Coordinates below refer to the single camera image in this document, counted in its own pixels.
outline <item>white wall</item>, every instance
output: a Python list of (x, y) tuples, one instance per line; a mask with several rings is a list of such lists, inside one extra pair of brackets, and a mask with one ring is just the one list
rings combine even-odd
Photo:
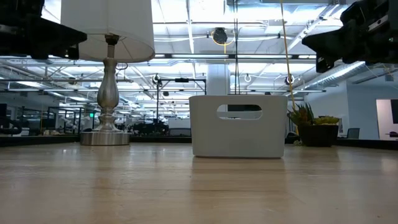
[(310, 103), (315, 117), (334, 116), (343, 120), (343, 134), (347, 133), (351, 117), (348, 113), (347, 84), (325, 88), (326, 93), (310, 93), (305, 102)]
[(191, 119), (169, 118), (169, 128), (191, 128)]
[(390, 86), (348, 85), (349, 124), (361, 128), (360, 139), (379, 139), (376, 100), (398, 98)]
[(398, 133), (398, 124), (394, 124), (392, 120), (391, 100), (376, 100), (376, 104), (380, 140), (395, 140), (388, 135), (391, 131)]

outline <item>office chair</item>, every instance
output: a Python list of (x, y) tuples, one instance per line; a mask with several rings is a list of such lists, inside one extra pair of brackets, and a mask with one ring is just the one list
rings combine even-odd
[(347, 131), (348, 139), (359, 139), (359, 128), (349, 128)]

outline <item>silver lamp stand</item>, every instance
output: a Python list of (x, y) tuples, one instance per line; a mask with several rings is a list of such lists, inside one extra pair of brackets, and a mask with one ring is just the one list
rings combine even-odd
[(80, 144), (84, 146), (120, 146), (130, 143), (130, 134), (124, 133), (114, 125), (114, 108), (119, 104), (119, 90), (115, 74), (118, 62), (114, 59), (114, 46), (118, 43), (118, 35), (105, 35), (108, 43), (108, 56), (104, 59), (104, 78), (99, 87), (97, 102), (101, 107), (99, 126), (92, 132), (82, 132)]

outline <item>white column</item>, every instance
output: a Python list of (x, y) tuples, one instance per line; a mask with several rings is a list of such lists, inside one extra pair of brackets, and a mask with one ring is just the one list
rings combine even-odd
[[(229, 94), (231, 72), (228, 65), (209, 64), (207, 68), (207, 95), (225, 96)], [(228, 111), (221, 107), (218, 111)]]

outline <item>table lamp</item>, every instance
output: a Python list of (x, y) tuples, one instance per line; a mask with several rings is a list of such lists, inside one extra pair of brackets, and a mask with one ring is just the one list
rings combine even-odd
[(61, 23), (88, 34), (79, 45), (80, 59), (104, 62), (104, 77), (97, 94), (99, 126), (83, 132), (82, 145), (129, 144), (129, 134), (118, 130), (113, 116), (119, 104), (116, 85), (118, 62), (145, 62), (155, 56), (150, 0), (62, 1)]

